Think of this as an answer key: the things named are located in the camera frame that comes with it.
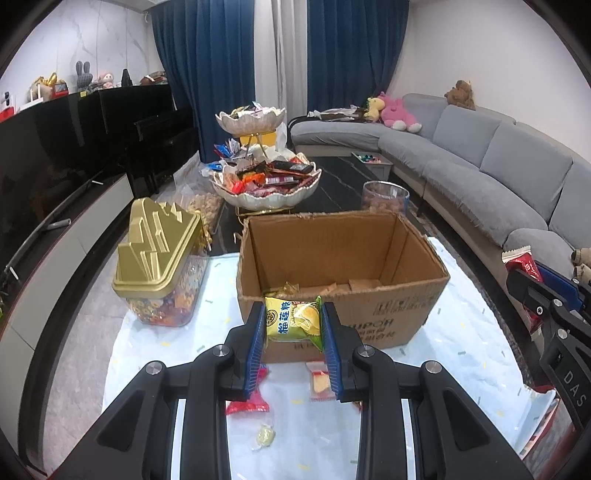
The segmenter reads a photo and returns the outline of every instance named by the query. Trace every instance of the open cardboard box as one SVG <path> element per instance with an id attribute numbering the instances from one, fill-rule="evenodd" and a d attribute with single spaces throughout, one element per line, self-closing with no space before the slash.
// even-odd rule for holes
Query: open cardboard box
<path id="1" fill-rule="evenodd" d="M 426 238 L 391 213 L 301 213 L 246 221 L 238 262 L 238 304 L 244 321 L 264 292 L 298 284 L 290 300 L 335 303 L 343 325 L 364 343 L 407 343 L 425 323 L 449 281 Z M 311 342 L 269 342 L 264 361 L 322 358 Z"/>

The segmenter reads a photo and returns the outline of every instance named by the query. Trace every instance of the wall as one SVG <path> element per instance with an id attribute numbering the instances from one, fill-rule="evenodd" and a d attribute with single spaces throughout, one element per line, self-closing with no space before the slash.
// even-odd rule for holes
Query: wall
<path id="1" fill-rule="evenodd" d="M 121 81 L 124 68 L 134 83 L 162 68 L 150 20 L 119 5 L 100 0 L 63 0 L 27 37 L 0 79 L 17 106 L 32 82 L 57 72 L 76 91 L 76 62 L 90 62 L 90 72 L 113 73 Z"/>
<path id="2" fill-rule="evenodd" d="M 591 161 L 591 88 L 522 0 L 417 0 L 388 92 L 442 96 L 470 80 L 477 105 L 511 115 Z"/>

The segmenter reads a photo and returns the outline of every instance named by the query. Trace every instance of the gold container lid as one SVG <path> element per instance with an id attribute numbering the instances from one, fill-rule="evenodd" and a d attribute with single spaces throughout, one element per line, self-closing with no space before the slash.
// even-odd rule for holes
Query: gold container lid
<path id="1" fill-rule="evenodd" d="M 128 299 L 161 299 L 171 293 L 196 241 L 203 240 L 203 221 L 176 203 L 134 200 L 129 241 L 117 247 L 113 290 Z"/>

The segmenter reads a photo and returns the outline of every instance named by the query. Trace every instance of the yellow snack bag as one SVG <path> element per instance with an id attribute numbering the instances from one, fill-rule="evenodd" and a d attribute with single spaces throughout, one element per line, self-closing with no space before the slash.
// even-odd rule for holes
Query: yellow snack bag
<path id="1" fill-rule="evenodd" d="M 297 342 L 310 339 L 322 351 L 319 300 L 288 301 L 265 298 L 267 339 L 271 342 Z"/>

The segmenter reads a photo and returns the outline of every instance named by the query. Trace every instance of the gray sofa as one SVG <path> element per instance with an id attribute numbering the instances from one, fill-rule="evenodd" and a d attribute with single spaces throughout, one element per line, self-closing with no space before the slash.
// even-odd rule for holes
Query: gray sofa
<path id="1" fill-rule="evenodd" d="M 524 245 L 571 277 L 573 248 L 591 247 L 591 164 L 502 113 L 415 93 L 404 96 L 404 105 L 422 123 L 419 134 L 311 121 L 294 125 L 291 139 L 308 156 L 366 151 L 390 159 L 394 173 L 442 215 L 503 289 L 501 253 Z"/>

